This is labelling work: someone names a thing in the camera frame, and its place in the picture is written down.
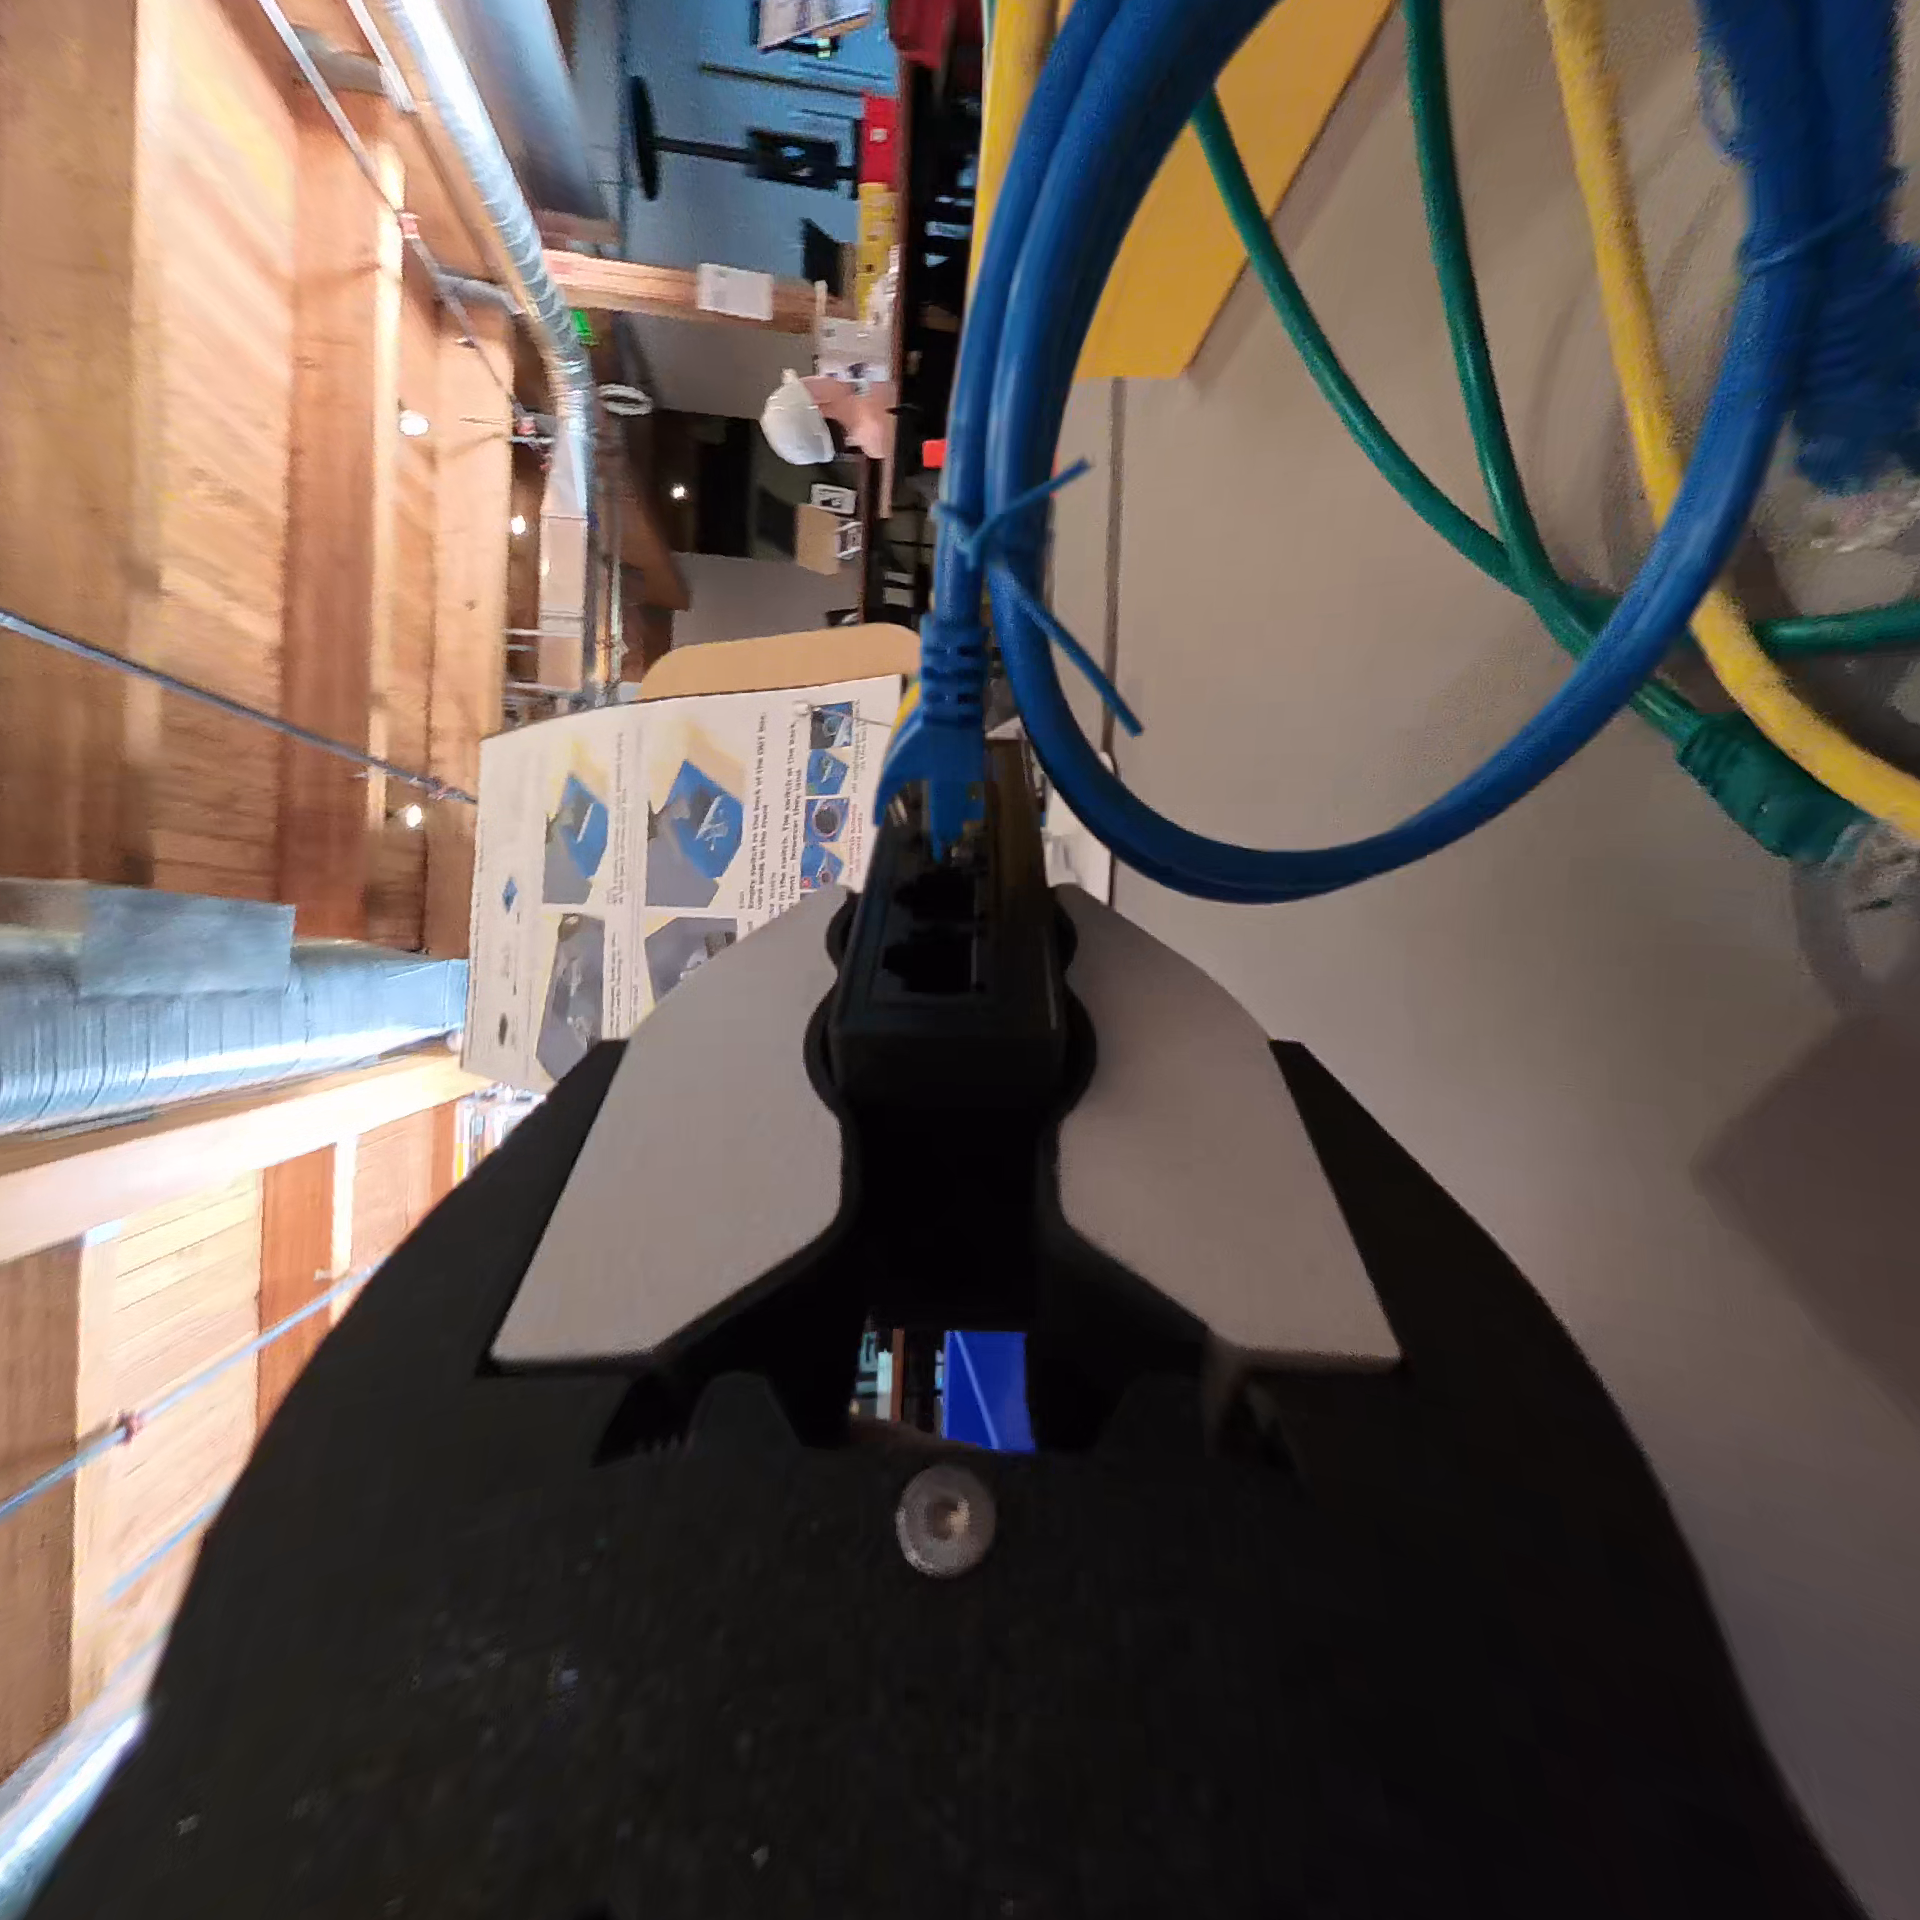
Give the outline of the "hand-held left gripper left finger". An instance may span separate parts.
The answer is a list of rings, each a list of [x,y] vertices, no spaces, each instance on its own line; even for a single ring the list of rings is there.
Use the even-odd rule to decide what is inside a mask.
[[[500,1375],[624,1375],[678,1418],[759,1376],[807,1443],[849,1437],[857,1310],[819,1270],[847,1150],[809,1071],[844,906],[807,894],[634,1029],[495,1335]]]

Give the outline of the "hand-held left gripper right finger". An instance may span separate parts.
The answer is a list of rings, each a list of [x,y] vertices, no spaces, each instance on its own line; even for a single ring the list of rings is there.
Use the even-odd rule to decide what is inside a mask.
[[[1094,1449],[1158,1382],[1202,1434],[1255,1389],[1391,1382],[1402,1344],[1262,1024],[1083,887],[1054,903],[1089,1074],[1052,1150],[1041,1447]]]

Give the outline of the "black network switch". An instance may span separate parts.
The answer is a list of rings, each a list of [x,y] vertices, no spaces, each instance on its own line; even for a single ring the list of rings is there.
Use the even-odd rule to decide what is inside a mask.
[[[899,1329],[1028,1333],[1065,1227],[1058,1130],[1091,1073],[1076,937],[1046,872],[1024,745],[988,745],[980,814],[947,854],[926,802],[888,808],[833,917],[826,1091],[870,1307]]]

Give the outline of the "blue storage bin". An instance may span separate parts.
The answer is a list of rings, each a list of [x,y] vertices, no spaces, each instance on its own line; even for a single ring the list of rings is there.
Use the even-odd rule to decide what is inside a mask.
[[[1022,1333],[950,1331],[942,1437],[999,1454],[1039,1451],[1027,1408],[1024,1361]]]

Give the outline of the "yellow storage bin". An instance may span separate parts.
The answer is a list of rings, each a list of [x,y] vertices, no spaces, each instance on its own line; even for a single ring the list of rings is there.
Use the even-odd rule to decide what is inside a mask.
[[[1388,2],[1283,2],[1217,80],[1265,215],[1280,211],[1388,19]],[[1247,269],[1198,135],[1179,134],[1111,266],[1076,377],[1182,377]]]

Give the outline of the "printed instruction sheet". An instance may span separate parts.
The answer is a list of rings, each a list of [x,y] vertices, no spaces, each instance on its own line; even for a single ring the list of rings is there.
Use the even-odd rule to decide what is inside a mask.
[[[577,712],[483,749],[464,1065],[547,1093],[696,969],[857,889],[904,677]]]

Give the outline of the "white rounded object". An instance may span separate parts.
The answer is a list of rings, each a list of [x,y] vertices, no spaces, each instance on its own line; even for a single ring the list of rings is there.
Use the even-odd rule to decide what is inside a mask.
[[[761,406],[759,433],[785,464],[827,466],[839,458],[823,406],[794,368],[782,370],[778,386]]]

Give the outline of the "metal ventilation duct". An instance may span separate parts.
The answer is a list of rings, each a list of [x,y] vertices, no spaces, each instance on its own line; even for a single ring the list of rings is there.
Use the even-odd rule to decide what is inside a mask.
[[[528,327],[555,409],[544,463],[539,520],[537,653],[543,685],[577,704],[602,704],[608,673],[599,657],[596,390],[558,285],[544,266],[537,218],[507,147],[486,106],[443,5],[380,2],[380,30],[400,74],[423,98],[428,150],[452,167],[452,198],[478,218],[489,259],[503,273]]]
[[[458,1039],[470,965],[288,903],[2,881],[2,1133],[78,1133]]]

